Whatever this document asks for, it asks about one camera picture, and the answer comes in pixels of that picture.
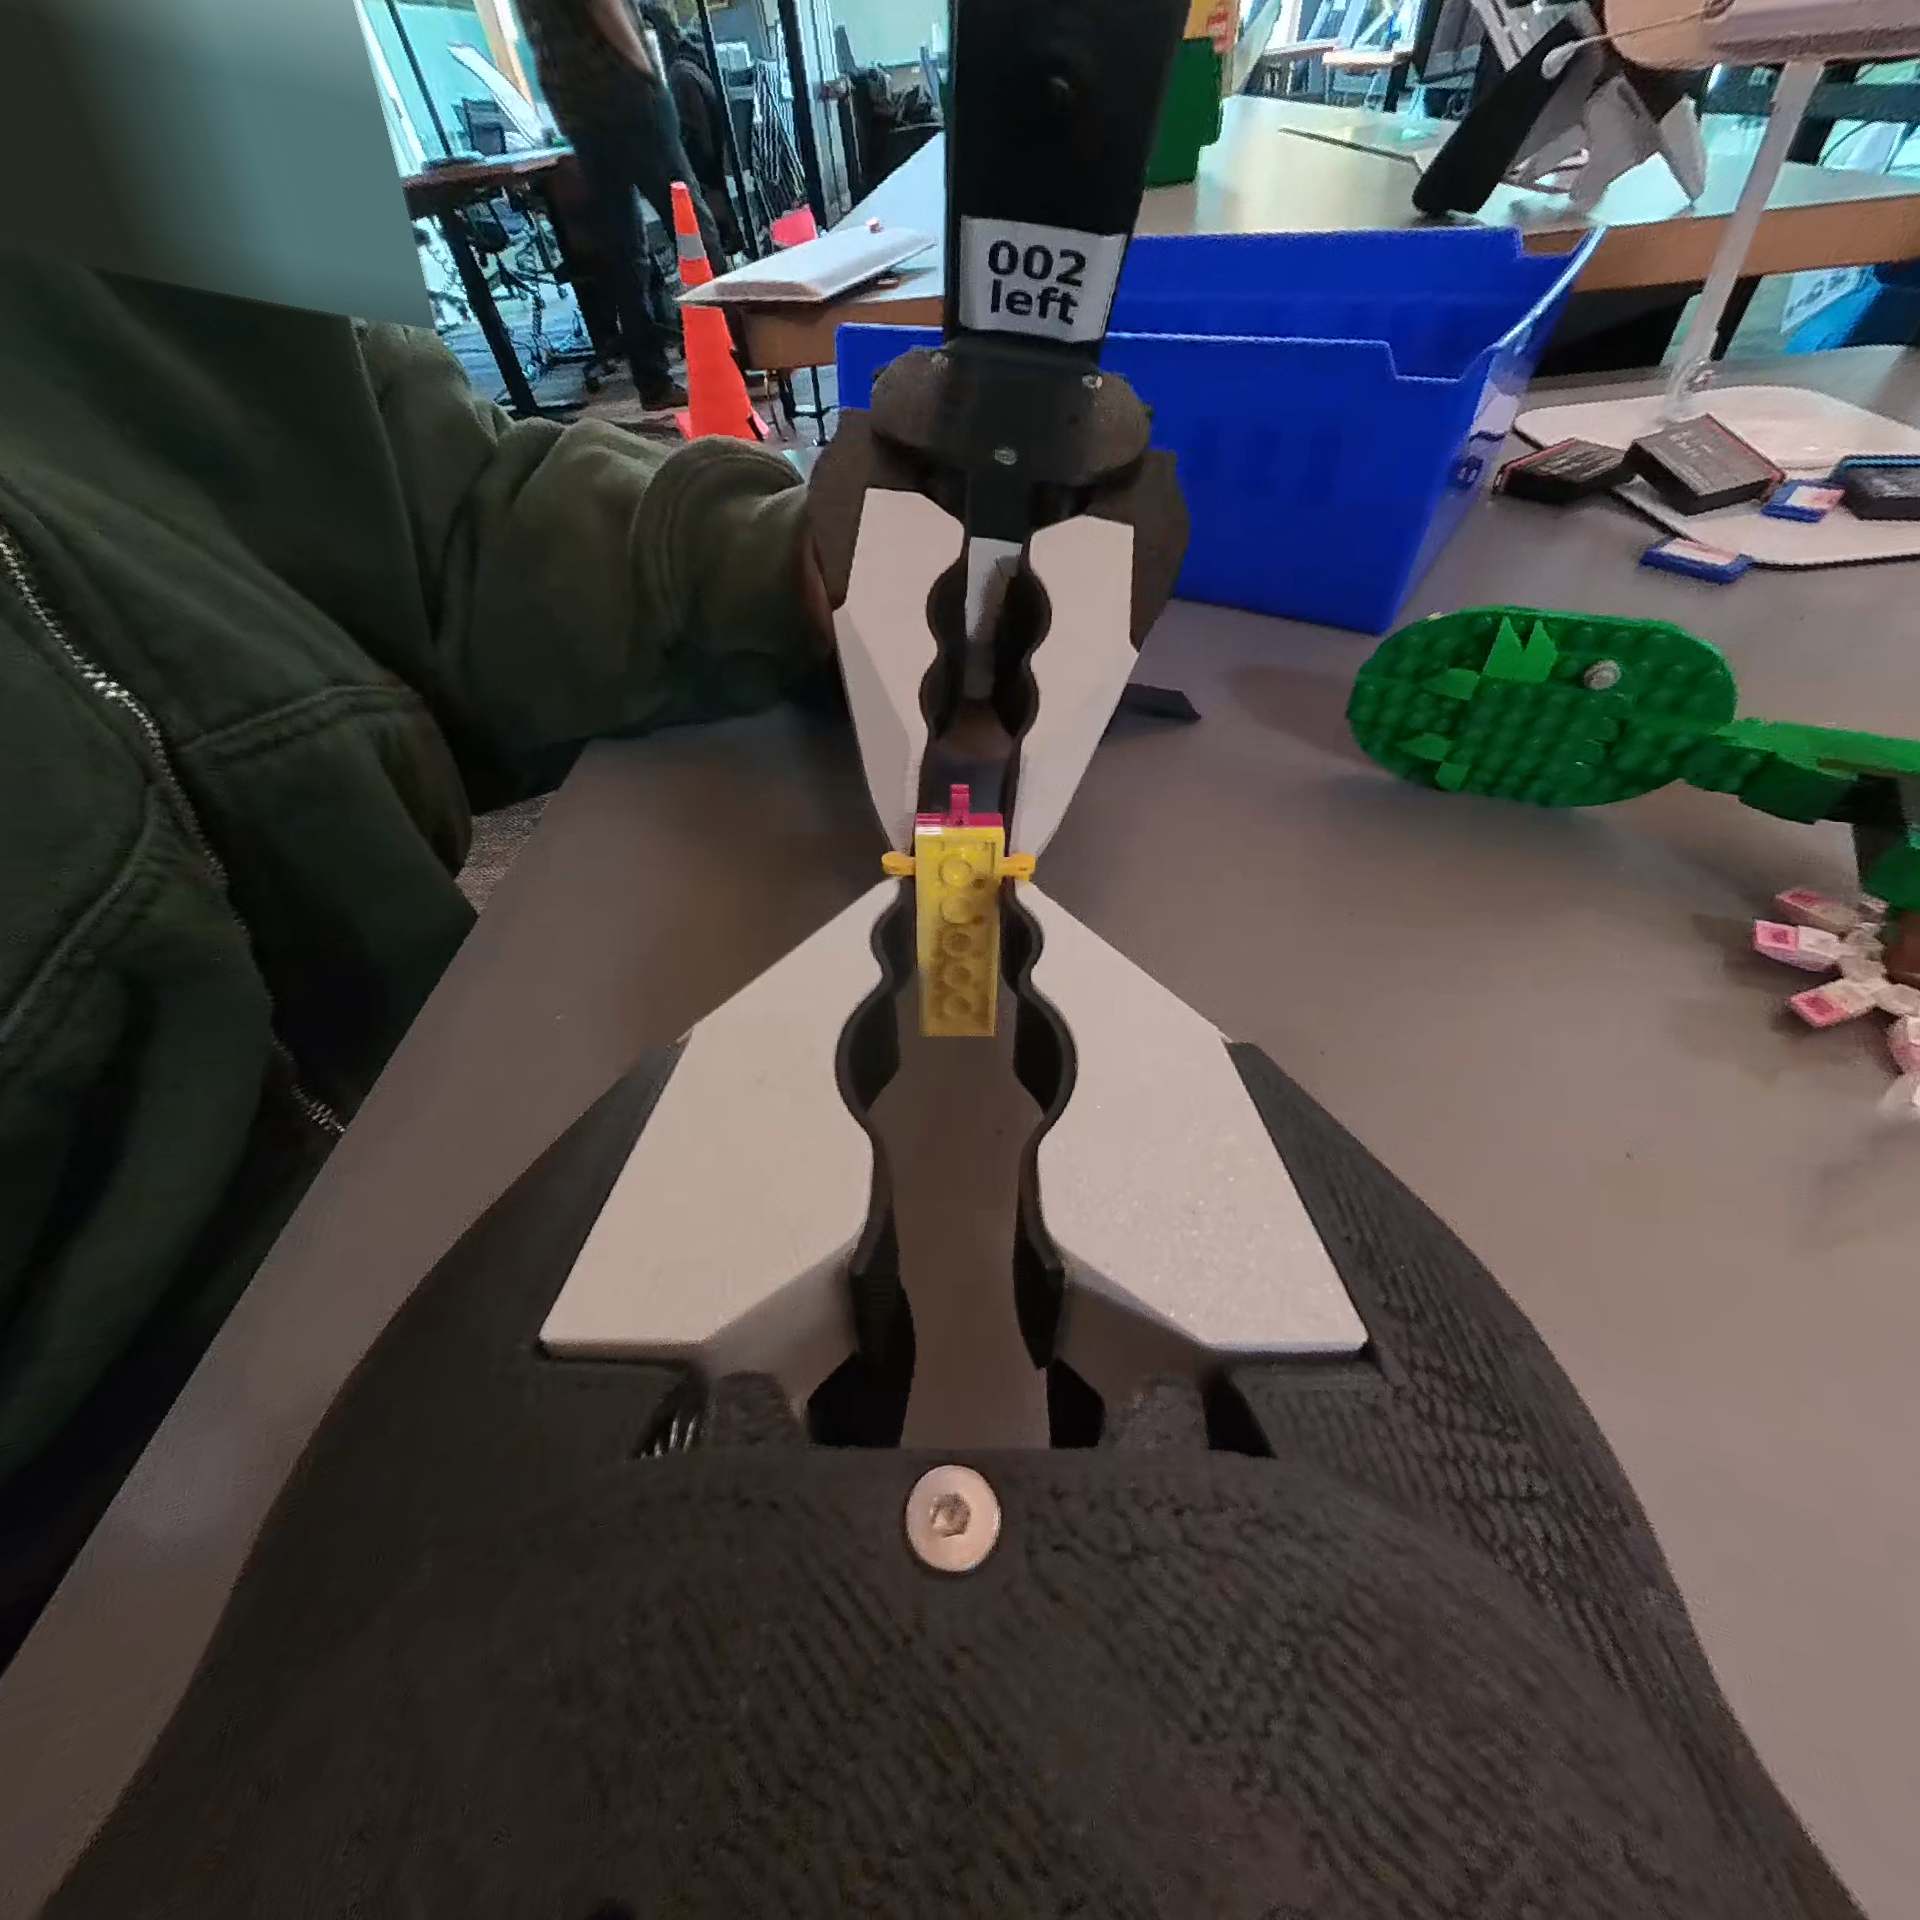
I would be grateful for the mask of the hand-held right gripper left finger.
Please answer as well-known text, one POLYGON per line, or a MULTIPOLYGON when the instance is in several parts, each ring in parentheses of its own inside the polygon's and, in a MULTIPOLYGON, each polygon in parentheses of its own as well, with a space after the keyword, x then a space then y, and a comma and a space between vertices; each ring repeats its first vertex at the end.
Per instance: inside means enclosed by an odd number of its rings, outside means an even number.
POLYGON ((875 1102, 900 1069, 902 879, 678 1045, 539 1330, 561 1361, 769 1375, 829 1446, 900 1442, 917 1338, 875 1102))

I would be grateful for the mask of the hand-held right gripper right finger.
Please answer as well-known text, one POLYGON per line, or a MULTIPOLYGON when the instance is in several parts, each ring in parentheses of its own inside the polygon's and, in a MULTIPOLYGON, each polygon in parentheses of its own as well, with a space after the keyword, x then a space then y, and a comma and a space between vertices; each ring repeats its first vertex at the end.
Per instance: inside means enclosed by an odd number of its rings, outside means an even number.
POLYGON ((1247 1047, 1035 882, 1005 907, 1013 1073, 1038 1124, 1015 1201, 1015 1315, 1047 1441, 1100 1445, 1143 1387, 1239 1442, 1246 1364, 1348 1367, 1369 1334, 1273 1126, 1247 1047))

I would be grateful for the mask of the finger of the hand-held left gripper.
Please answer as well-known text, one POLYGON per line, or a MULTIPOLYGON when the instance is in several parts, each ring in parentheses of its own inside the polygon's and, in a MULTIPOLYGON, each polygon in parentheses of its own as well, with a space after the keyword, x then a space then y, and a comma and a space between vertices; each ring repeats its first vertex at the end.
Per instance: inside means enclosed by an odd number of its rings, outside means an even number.
POLYGON ((1011 745, 999 780, 1013 853, 1061 828, 1137 667, 1137 532, 1075 517, 1022 548, 991 540, 991 710, 1011 745))
POLYGON ((834 644, 881 826, 911 826, 918 812, 929 745, 921 689, 940 657, 929 598, 961 564, 965 540, 962 521, 924 493, 869 491, 860 502, 834 644))

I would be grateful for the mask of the yellow and magenta lego assembly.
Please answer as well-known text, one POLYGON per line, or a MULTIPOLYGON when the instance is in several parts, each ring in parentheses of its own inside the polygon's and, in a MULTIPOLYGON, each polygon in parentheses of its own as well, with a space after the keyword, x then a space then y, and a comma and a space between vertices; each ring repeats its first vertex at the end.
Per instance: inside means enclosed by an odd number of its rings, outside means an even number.
POLYGON ((1001 894, 1033 879, 1038 860, 1011 851, 999 812, 954 781, 946 803, 914 817, 906 851, 881 869, 914 894, 918 1030, 926 1039, 991 1039, 1001 982, 1001 894))

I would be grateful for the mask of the green lego leaf model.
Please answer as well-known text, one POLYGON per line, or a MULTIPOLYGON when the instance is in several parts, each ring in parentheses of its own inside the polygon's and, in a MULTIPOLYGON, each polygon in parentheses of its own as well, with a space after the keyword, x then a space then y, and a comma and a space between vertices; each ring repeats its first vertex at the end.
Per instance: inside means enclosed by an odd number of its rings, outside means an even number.
POLYGON ((1741 716, 1727 658, 1671 622, 1428 614, 1373 649, 1346 717, 1369 761, 1436 790, 1594 810, 1687 783, 1791 826, 1841 823, 1863 890, 1916 914, 1916 741, 1741 716))

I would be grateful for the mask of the pink and white lego flower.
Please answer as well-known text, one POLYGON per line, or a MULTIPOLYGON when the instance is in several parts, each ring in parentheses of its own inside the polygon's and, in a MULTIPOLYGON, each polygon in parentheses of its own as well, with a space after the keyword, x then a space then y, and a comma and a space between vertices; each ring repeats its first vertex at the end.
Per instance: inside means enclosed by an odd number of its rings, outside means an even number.
POLYGON ((1918 1115, 1918 916, 1873 897, 1777 894, 1748 935, 1755 955, 1804 974, 1787 1012, 1812 1030, 1876 1025, 1891 1084, 1881 1110, 1918 1115))

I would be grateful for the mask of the person's left forearm green sleeve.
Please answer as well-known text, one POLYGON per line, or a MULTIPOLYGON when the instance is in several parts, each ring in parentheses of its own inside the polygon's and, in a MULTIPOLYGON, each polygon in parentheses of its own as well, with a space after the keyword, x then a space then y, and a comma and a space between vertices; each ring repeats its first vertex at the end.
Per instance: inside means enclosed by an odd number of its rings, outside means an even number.
POLYGON ((509 419, 442 338, 359 322, 426 614, 426 692, 479 810, 550 790, 597 739, 810 697, 831 618, 801 471, 509 419))

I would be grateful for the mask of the green box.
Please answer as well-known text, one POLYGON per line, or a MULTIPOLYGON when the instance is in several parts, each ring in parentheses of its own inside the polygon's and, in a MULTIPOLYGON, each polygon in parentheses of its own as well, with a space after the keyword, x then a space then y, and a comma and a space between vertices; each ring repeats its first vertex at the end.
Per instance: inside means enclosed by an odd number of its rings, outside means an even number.
POLYGON ((1197 173, 1201 155, 1218 139, 1222 115, 1222 57, 1209 31, 1185 38, 1158 116, 1154 149, 1143 186, 1186 186, 1197 173))

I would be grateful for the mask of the blue plastic bin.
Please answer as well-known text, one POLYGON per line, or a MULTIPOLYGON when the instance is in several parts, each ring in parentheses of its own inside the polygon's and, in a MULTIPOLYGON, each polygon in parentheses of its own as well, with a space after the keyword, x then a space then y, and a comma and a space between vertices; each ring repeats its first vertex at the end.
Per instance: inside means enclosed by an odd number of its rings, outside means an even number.
POLYGON ((1510 231, 1140 236, 962 218, 961 318, 1090 346, 1172 461, 1170 595, 1380 633, 1451 540, 1594 245, 1510 231))

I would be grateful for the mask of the orange traffic cone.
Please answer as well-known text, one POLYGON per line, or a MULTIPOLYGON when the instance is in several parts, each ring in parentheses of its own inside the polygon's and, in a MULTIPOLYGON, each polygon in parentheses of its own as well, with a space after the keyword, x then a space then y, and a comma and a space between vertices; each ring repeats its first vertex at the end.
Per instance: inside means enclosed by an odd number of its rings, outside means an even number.
POLYGON ((677 412, 677 427, 685 441, 766 443, 771 427, 756 412, 748 378, 735 362, 729 321, 716 305, 692 301, 692 294, 714 281, 714 271, 700 215, 684 180, 673 182, 673 207, 678 249, 684 387, 687 395, 677 412))

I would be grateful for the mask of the black and grey device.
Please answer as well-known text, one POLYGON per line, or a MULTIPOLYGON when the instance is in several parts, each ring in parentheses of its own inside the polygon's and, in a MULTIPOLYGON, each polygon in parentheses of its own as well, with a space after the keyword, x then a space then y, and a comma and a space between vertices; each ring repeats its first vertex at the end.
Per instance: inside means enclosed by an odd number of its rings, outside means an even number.
POLYGON ((1724 4, 1474 4, 1494 83, 1428 155, 1411 191, 1426 220, 1471 218, 1503 186, 1594 210, 1658 161, 1695 203, 1707 153, 1695 79, 1724 4))

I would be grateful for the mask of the black battery with red edge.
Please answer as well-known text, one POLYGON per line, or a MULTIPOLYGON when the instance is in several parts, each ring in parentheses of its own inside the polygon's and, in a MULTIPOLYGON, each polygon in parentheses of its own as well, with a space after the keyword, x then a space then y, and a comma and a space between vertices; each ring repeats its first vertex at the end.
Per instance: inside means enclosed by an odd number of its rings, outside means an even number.
POLYGON ((1605 495, 1628 477, 1631 461, 1625 451, 1590 439, 1562 439, 1501 465, 1494 491, 1558 509, 1605 495))

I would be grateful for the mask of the wooden office desk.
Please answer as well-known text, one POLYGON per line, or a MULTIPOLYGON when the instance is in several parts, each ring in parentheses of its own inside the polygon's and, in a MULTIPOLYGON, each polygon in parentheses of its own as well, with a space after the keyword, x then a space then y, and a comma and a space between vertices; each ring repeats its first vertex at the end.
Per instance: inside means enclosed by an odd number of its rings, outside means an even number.
POLYGON ((557 287, 577 283, 573 255, 553 182, 571 164, 571 149, 539 149, 501 157, 431 161, 420 173, 399 180, 406 210, 428 220, 451 255, 471 321, 479 327, 505 388, 505 405, 514 419, 577 419, 577 405, 541 403, 518 358, 514 341, 494 299, 489 275, 474 243, 469 218, 508 201, 518 207, 522 227, 530 234, 541 270, 534 283, 557 287))

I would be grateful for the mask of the large black battery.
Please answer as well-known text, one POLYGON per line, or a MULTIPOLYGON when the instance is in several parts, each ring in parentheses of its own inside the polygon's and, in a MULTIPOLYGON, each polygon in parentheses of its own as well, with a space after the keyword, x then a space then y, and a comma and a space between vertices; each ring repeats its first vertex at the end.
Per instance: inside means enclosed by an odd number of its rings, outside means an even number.
POLYGON ((1654 426, 1631 439, 1625 466, 1687 517, 1763 506, 1786 482, 1781 466, 1714 415, 1654 426))

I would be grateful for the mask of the person's green jacket torso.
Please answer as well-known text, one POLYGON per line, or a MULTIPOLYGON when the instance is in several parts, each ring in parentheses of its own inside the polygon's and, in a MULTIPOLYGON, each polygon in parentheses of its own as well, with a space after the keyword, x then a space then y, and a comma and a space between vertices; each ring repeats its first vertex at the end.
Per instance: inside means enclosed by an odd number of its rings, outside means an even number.
POLYGON ((5 259, 5 1663, 474 924, 529 451, 428 331, 5 259))

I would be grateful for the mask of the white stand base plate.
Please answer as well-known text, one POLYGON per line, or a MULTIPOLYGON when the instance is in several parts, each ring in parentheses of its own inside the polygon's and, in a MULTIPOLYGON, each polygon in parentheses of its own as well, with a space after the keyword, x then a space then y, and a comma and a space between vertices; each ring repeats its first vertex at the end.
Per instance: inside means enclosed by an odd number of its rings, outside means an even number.
MULTIPOLYGON (((1530 445, 1563 439, 1596 441, 1628 452, 1654 451, 1671 441, 1695 441, 1707 426, 1722 427, 1751 447, 1779 481, 1837 490, 1857 466, 1878 466, 1916 481, 1916 426, 1869 414, 1849 399, 1773 385, 1734 385, 1711 358, 1716 327, 1739 279, 1766 277, 1777 266, 1748 261, 1766 221, 1766 203, 1791 134, 1817 94, 1826 63, 1916 54, 1916 7, 1891 4, 1863 11, 1851 22, 1833 14, 1814 30, 1817 7, 1790 7, 1766 30, 1737 34, 1734 14, 1719 20, 1716 52, 1777 61, 1783 73, 1772 91, 1772 109, 1757 155, 1739 189, 1733 213, 1722 221, 1711 266, 1692 324, 1660 391, 1603 385, 1589 398, 1532 403, 1515 421, 1515 434, 1530 445)), ((1761 501, 1727 502, 1716 509, 1687 509, 1660 491, 1652 466, 1639 466, 1625 485, 1630 506, 1678 534, 1707 538, 1748 556, 1766 569, 1854 566, 1916 561, 1916 506, 1900 517, 1878 509, 1858 513, 1845 501, 1820 519, 1779 519, 1761 501)))

